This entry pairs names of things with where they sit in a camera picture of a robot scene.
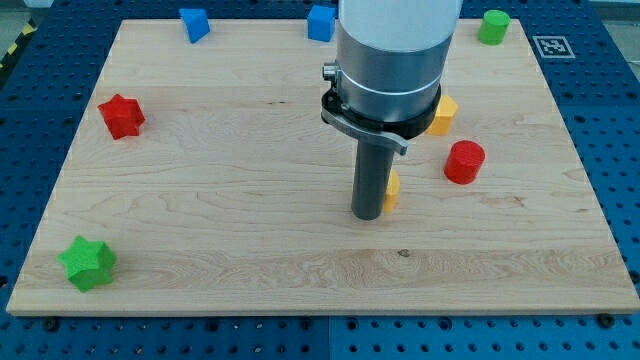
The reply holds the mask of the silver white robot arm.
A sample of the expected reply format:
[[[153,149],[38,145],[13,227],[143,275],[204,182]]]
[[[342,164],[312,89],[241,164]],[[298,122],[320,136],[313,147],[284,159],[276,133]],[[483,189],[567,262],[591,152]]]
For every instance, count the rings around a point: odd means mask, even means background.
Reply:
[[[323,66],[349,110],[396,123],[435,102],[462,0],[342,0],[337,54]]]

